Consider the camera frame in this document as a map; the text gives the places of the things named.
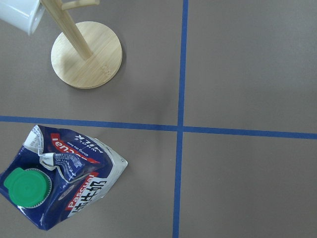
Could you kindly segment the blue Pascual milk carton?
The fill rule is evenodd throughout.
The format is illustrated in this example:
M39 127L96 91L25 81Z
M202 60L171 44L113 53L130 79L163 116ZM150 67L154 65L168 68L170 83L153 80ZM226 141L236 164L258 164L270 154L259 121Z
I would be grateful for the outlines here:
M98 139L36 125L0 176L1 194L49 230L103 198L127 161Z

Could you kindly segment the white cup on mug tree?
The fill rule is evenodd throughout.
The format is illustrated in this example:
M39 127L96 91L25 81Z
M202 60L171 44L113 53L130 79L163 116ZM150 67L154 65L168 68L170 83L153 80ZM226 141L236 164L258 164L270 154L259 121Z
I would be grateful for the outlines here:
M44 12L39 0L0 0L0 19L28 35L35 32Z

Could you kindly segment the wooden mug tree stand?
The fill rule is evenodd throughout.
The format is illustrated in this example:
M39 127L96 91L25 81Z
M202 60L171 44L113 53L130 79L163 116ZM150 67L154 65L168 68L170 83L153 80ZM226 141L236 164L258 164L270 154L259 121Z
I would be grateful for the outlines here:
M51 50L56 75L66 84L92 89L109 82L118 72L123 57L118 36L106 25L84 21L75 23L70 9L98 5L98 0L43 0L41 4L60 27Z

